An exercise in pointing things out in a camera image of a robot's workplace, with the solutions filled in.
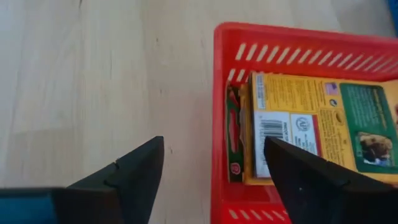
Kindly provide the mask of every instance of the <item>wood grain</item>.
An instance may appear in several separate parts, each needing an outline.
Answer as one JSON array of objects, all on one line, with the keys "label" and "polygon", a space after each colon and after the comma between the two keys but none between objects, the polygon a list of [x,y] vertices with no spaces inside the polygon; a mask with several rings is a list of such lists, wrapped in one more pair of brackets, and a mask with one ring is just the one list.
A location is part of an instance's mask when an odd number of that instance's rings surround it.
[{"label": "wood grain", "polygon": [[156,134],[151,223],[209,223],[213,30],[394,35],[373,0],[0,0],[0,186],[68,185]]}]

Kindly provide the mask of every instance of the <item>barcode label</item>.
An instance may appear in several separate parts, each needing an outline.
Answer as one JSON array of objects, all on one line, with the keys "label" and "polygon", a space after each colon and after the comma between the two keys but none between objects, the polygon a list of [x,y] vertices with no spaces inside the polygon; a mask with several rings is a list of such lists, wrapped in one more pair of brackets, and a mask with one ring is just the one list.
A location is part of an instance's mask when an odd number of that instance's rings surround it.
[{"label": "barcode label", "polygon": [[256,95],[257,95],[257,107],[261,110],[266,109],[266,99],[264,96],[264,76],[259,74],[256,76]]},{"label": "barcode label", "polygon": [[255,154],[257,177],[270,177],[264,143],[267,136],[291,142],[290,115],[287,112],[255,111]]}]

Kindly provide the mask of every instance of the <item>wooden table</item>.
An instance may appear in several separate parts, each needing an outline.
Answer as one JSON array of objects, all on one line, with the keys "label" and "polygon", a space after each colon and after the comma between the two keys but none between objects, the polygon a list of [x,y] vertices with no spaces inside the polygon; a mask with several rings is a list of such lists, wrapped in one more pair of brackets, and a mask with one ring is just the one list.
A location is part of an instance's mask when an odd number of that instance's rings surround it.
[{"label": "wooden table", "polygon": [[151,223],[209,223],[223,21],[394,35],[375,0],[0,0],[0,185],[65,186],[159,134]]}]

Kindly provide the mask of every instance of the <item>dog picture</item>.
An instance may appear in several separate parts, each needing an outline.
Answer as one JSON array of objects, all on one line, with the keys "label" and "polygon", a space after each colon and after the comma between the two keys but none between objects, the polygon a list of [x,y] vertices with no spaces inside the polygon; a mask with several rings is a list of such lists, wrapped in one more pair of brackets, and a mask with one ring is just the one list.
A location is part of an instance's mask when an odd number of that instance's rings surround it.
[{"label": "dog picture", "polygon": [[392,141],[378,134],[358,133],[365,163],[389,166]]}]

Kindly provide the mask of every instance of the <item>white label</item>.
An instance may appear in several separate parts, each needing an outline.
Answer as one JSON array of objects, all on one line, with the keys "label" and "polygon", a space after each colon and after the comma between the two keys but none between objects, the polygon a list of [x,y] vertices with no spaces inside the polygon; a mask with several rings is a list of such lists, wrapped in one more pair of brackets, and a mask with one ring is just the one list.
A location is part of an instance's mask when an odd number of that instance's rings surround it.
[{"label": "white label", "polygon": [[290,115],[287,112],[254,112],[254,139],[257,177],[271,177],[264,155],[266,136],[291,143]]},{"label": "white label", "polygon": [[312,115],[291,114],[290,118],[292,121],[292,144],[318,155]]},{"label": "white label", "polygon": [[256,95],[257,107],[260,110],[266,109],[266,97],[264,93],[264,76],[263,74],[256,75]]}]

